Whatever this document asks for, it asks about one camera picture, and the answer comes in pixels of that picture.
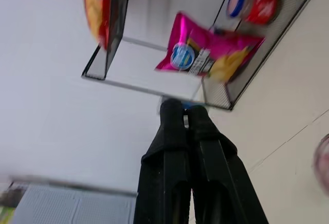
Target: snack bag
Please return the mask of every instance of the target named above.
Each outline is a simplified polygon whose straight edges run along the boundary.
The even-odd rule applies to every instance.
[[[111,9],[111,0],[84,0],[85,11],[89,28],[97,41],[106,49],[109,28],[109,17],[111,10],[117,16],[117,6]]]
[[[232,31],[215,35],[178,13],[167,55],[156,69],[185,71],[228,82],[235,71],[251,59],[263,41],[261,37]]]

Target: blue lid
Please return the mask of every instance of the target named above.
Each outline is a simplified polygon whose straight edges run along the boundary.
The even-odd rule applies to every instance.
[[[245,0],[229,0],[227,4],[227,13],[230,17],[236,17],[239,15],[243,8]]]

